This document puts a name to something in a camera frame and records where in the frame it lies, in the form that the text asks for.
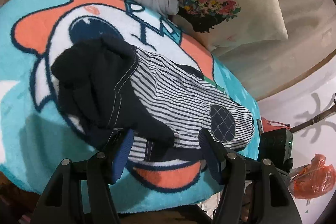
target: white wall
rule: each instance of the white wall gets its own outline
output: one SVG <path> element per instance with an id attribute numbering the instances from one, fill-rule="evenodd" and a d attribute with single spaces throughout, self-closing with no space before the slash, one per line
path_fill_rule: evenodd
<path id="1" fill-rule="evenodd" d="M 260 112 L 269 120 L 298 125 L 332 105 L 336 93 L 336 58 L 296 85 L 261 100 Z M 314 155 L 326 156 L 326 164 L 336 168 L 336 114 L 299 131 L 293 136 L 294 168 L 310 163 Z M 326 195 L 306 200 L 295 199 L 303 224 L 313 224 L 330 201 L 335 188 Z"/>

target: orange blush mark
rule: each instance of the orange blush mark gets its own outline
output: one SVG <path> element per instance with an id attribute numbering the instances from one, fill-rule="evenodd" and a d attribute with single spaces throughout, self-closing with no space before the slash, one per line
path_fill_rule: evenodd
<path id="1" fill-rule="evenodd" d="M 88 11 L 89 13 L 92 13 L 93 15 L 99 15 L 100 14 L 99 9 L 92 6 L 92 5 L 84 6 L 84 9 L 86 11 Z"/>
<path id="2" fill-rule="evenodd" d="M 134 168 L 134 170 L 152 185 L 164 189 L 179 189 L 193 182 L 200 168 L 201 162 L 198 161 L 191 166 L 175 170 L 153 171 L 140 168 Z"/>
<path id="3" fill-rule="evenodd" d="M 124 0 L 73 0 L 71 3 L 55 8 L 51 7 L 48 10 L 37 11 L 24 17 L 15 27 L 14 38 L 21 46 L 35 49 L 39 54 L 43 54 L 45 52 L 50 33 L 57 20 L 65 12 L 68 12 L 77 6 L 90 3 L 102 3 L 121 10 L 126 10 Z"/>
<path id="4" fill-rule="evenodd" d="M 213 59 L 210 52 L 196 39 L 185 33 L 182 35 L 180 47 L 195 60 L 204 76 L 213 81 Z"/>

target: orange plastic bag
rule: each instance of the orange plastic bag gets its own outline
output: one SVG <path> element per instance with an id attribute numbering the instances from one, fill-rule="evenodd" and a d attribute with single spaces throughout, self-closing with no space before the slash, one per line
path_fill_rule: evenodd
<path id="1" fill-rule="evenodd" d="M 311 163 L 292 179 L 289 191 L 295 198 L 317 198 L 332 190 L 336 171 L 332 165 L 325 166 L 325 162 L 324 155 L 315 154 Z"/>

